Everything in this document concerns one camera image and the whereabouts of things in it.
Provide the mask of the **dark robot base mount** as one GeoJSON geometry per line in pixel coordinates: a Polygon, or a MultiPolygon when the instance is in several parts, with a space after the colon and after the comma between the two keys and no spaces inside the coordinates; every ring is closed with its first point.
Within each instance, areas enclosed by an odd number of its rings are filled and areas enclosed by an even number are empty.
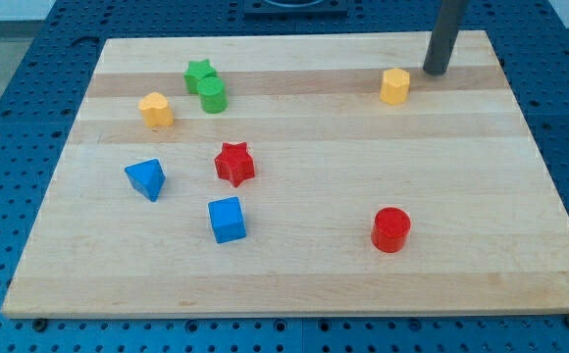
{"type": "Polygon", "coordinates": [[[270,16],[338,16],[346,17],[348,0],[244,0],[243,16],[246,19],[270,16]]]}

